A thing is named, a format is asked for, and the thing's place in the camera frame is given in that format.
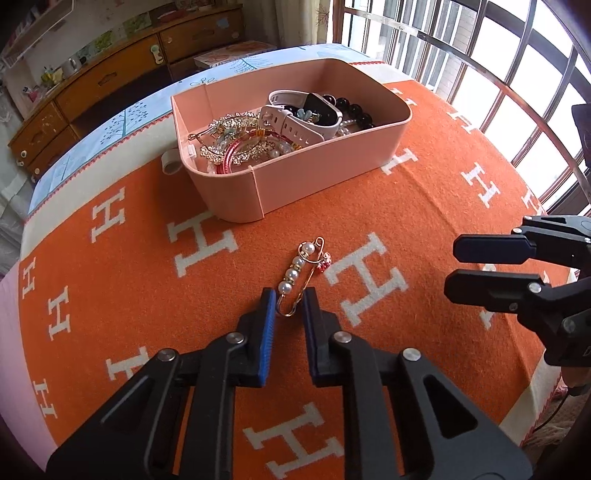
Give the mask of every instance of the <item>smartwatch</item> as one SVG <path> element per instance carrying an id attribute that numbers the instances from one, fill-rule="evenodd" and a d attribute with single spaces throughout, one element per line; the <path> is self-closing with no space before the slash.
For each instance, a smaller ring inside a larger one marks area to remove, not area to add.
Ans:
<path id="1" fill-rule="evenodd" d="M 317 122 L 297 118 L 285 106 L 310 110 L 317 114 Z M 269 126 L 296 145 L 308 147 L 333 138 L 343 120 L 341 111 L 317 93 L 296 90 L 275 90 L 269 94 L 269 104 L 261 108 L 260 128 Z"/>

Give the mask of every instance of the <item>pink bangle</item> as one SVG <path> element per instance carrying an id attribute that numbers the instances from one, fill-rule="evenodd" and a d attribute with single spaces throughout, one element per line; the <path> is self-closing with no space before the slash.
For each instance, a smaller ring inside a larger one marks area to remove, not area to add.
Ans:
<path id="1" fill-rule="evenodd" d="M 230 144 L 230 146 L 228 146 L 226 152 L 224 153 L 222 163 L 220 163 L 217 166 L 216 173 L 217 174 L 232 173 L 232 157 L 233 157 L 234 153 L 236 153 L 236 150 L 238 150 L 238 148 L 244 142 L 246 142 L 254 137 L 273 137 L 273 138 L 276 138 L 277 140 L 283 140 L 285 142 L 291 143 L 291 141 L 288 138 L 286 138 L 283 135 L 280 135 L 274 131 L 259 130 L 259 129 L 253 130 L 253 131 L 247 133 L 247 137 L 238 138 L 237 140 L 234 140 L 234 142 L 232 142 Z"/>

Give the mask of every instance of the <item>pink storage box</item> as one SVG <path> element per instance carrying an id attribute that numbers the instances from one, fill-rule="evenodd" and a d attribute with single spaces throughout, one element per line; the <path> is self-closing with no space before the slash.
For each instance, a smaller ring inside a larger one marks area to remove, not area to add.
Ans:
<path id="1" fill-rule="evenodd" d="M 329 93 L 358 103 L 378 127 L 338 137 L 227 175 L 207 173 L 200 144 L 189 141 L 228 113 L 266 105 L 273 90 Z M 408 105 L 386 87 L 336 59 L 302 61 L 255 70 L 171 97 L 183 165 L 209 210 L 230 222 L 265 214 L 390 161 L 411 119 Z M 197 157 L 192 157 L 192 144 Z"/>

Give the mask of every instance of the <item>orange blanket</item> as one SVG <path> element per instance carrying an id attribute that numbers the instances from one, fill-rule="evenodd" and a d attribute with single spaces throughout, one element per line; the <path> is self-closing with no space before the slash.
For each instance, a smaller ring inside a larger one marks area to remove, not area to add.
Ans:
<path id="1" fill-rule="evenodd" d="M 159 349 L 187 352 L 232 331 L 261 289 L 281 281 L 297 245 L 319 235 L 333 258 L 312 282 L 321 307 L 377 348 L 418 348 L 523 439 L 557 372 L 544 367 L 541 343 L 515 316 L 452 305 L 443 282 L 459 267 L 458 234 L 508 233 L 540 205 L 446 102 L 412 80 L 389 87 L 414 117 L 382 169 L 237 225 L 208 214 L 185 172 L 165 176 L 155 158 L 22 259 L 24 349 L 58 445 Z M 141 145 L 170 122 L 124 142 Z M 117 148 L 71 182 L 128 161 Z M 569 273 L 534 261 L 473 267 L 539 273 L 554 285 Z M 532 382 L 541 398 L 528 393 Z M 301 323 L 278 319 L 267 387 L 236 395 L 235 478 L 342 478 L 340 405 L 338 389 L 311 384 Z"/>

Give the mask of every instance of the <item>wooden cabinet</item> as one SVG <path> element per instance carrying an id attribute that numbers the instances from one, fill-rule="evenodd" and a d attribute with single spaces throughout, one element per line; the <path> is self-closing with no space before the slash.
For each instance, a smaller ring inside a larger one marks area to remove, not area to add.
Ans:
<path id="1" fill-rule="evenodd" d="M 242 10 L 196 18 L 160 32 L 169 63 L 239 41 L 243 37 Z"/>
<path id="2" fill-rule="evenodd" d="M 170 69 L 170 76 L 175 82 L 185 79 L 193 73 L 197 73 L 202 70 L 195 65 L 195 60 L 193 60 L 193 57 L 171 63 L 168 68 Z"/>
<path id="3" fill-rule="evenodd" d="M 71 127 L 66 127 L 48 146 L 46 146 L 35 160 L 27 166 L 27 171 L 39 178 L 61 156 L 78 143 L 78 137 Z"/>
<path id="4" fill-rule="evenodd" d="M 159 63 L 152 50 L 160 51 Z M 57 97 L 57 104 L 69 121 L 76 119 L 99 100 L 164 64 L 157 35 L 151 35 L 113 54 L 92 67 Z"/>
<path id="5" fill-rule="evenodd" d="M 67 125 L 56 104 L 49 102 L 9 143 L 14 157 L 29 165 Z"/>
<path id="6" fill-rule="evenodd" d="M 158 80 L 159 85 L 167 85 L 169 72 L 174 81 L 183 79 L 199 70 L 195 54 L 243 37 L 242 9 L 232 5 L 192 12 L 105 50 L 52 89 L 23 122 L 8 144 L 18 165 L 36 181 L 94 128 L 87 128 L 89 118 L 100 120 L 100 125 L 113 115 L 109 108 L 133 103 L 128 92 L 135 92 L 136 85 L 145 80 L 156 83 L 152 77 L 160 73 L 166 78 Z"/>

